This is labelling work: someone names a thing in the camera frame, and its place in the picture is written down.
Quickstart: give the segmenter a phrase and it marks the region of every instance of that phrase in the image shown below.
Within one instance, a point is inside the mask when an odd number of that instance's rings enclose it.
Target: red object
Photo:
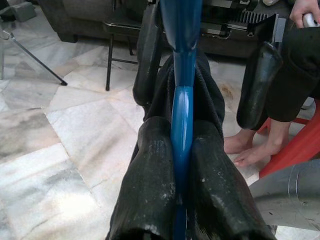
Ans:
[[[315,113],[311,120],[296,118],[295,123],[305,124],[304,128],[278,154],[271,156],[270,162],[260,171],[260,178],[306,162],[320,152],[320,100],[315,101]],[[271,120],[268,118],[258,133],[270,131]]]

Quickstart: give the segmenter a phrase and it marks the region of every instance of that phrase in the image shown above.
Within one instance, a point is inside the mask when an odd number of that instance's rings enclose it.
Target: person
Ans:
[[[320,27],[304,28],[303,15],[307,13],[320,23],[317,0],[296,0],[290,14],[296,28],[283,37],[283,65],[267,93],[259,124],[224,139],[227,154],[240,153],[234,160],[236,166],[248,166],[277,154],[289,142],[289,127],[307,97],[320,98]],[[253,147],[254,135],[268,117],[268,139]]]

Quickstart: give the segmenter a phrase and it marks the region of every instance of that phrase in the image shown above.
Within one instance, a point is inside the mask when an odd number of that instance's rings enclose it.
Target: hand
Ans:
[[[290,19],[295,22],[297,28],[304,27],[303,15],[312,13],[314,19],[320,23],[320,9],[317,0],[296,0],[290,14]]]

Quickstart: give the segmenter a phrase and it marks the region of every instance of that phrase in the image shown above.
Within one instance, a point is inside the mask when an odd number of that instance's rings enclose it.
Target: blue pole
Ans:
[[[173,48],[175,91],[171,142],[177,192],[174,240],[186,239],[189,157],[193,137],[196,46],[200,32],[202,0],[160,0],[166,37]]]

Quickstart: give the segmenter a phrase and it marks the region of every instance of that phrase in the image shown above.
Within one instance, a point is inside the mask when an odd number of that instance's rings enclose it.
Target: black padding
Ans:
[[[236,116],[241,128],[253,129],[259,123],[269,87],[282,63],[279,51],[268,42],[264,42],[249,58]]]
[[[188,216],[193,240],[275,240],[209,121],[194,123]]]
[[[133,86],[135,102],[147,112],[154,96],[163,48],[159,2],[148,5],[137,43],[138,72]]]
[[[107,240],[171,240],[176,185],[170,123],[152,117],[139,129],[138,153],[123,178]]]

